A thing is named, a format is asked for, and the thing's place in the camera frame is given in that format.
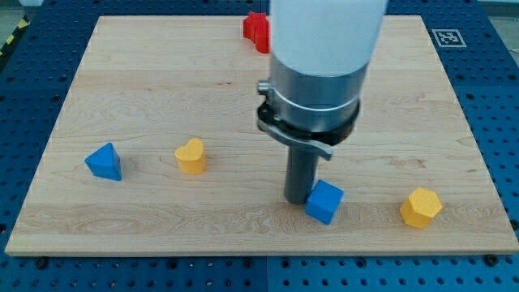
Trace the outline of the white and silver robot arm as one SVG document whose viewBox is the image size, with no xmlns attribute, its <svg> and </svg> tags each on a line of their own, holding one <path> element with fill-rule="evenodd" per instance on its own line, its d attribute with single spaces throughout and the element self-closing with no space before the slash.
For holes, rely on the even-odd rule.
<svg viewBox="0 0 519 292">
<path fill-rule="evenodd" d="M 270 76 L 258 127 L 303 153 L 331 159 L 353 130 L 387 0 L 272 0 Z"/>
</svg>

